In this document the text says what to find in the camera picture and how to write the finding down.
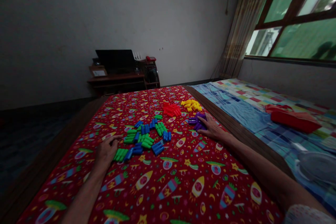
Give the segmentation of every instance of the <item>curtain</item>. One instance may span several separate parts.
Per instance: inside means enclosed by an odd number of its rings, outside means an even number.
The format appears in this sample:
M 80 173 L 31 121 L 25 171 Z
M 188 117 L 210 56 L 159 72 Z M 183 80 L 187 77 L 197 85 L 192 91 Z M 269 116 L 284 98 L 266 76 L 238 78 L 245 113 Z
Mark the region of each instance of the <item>curtain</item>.
M 243 63 L 247 44 L 256 27 L 262 5 L 266 0 L 239 0 L 229 37 L 224 48 L 220 77 L 237 78 Z

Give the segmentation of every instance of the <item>wooden bed frame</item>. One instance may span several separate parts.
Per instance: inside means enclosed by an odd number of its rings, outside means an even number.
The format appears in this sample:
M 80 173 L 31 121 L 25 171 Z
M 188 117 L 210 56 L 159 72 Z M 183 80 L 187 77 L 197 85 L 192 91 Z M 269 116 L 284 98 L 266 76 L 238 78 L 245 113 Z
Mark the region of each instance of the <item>wooden bed frame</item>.
M 219 110 L 215 104 L 193 87 L 183 87 L 237 139 L 267 158 L 295 180 L 287 163 L 278 153 L 273 151 L 231 116 Z M 88 103 L 7 189 L 1 200 L 0 223 L 15 223 L 19 219 L 49 174 L 107 98 L 107 96 L 103 96 Z

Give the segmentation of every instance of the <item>window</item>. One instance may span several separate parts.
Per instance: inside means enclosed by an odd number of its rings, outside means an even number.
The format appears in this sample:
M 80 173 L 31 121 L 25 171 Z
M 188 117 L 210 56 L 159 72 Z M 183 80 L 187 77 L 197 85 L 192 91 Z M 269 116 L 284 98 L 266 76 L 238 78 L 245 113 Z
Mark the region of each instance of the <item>window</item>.
M 266 0 L 246 55 L 336 62 L 336 0 Z

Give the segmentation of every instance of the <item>dark floor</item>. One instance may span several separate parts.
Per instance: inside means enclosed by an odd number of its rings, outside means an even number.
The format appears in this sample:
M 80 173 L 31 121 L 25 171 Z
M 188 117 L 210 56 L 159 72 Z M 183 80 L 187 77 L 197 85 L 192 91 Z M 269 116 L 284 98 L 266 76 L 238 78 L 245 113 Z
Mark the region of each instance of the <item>dark floor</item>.
M 197 85 L 210 80 L 181 83 Z M 91 98 L 2 111 L 0 128 L 0 194 L 31 164 L 38 153 L 64 128 Z
M 70 121 L 72 113 L 9 123 L 0 130 L 0 194 Z

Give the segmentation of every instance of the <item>box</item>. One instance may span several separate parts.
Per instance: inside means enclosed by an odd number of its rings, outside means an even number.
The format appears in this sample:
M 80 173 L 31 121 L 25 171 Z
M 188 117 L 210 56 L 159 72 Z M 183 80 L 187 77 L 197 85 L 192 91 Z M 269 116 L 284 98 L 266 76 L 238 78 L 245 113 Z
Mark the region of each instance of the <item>box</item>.
M 106 76 L 107 72 L 105 70 L 105 67 L 103 65 L 92 65 L 89 66 L 89 70 L 93 77 L 100 77 L 100 76 Z

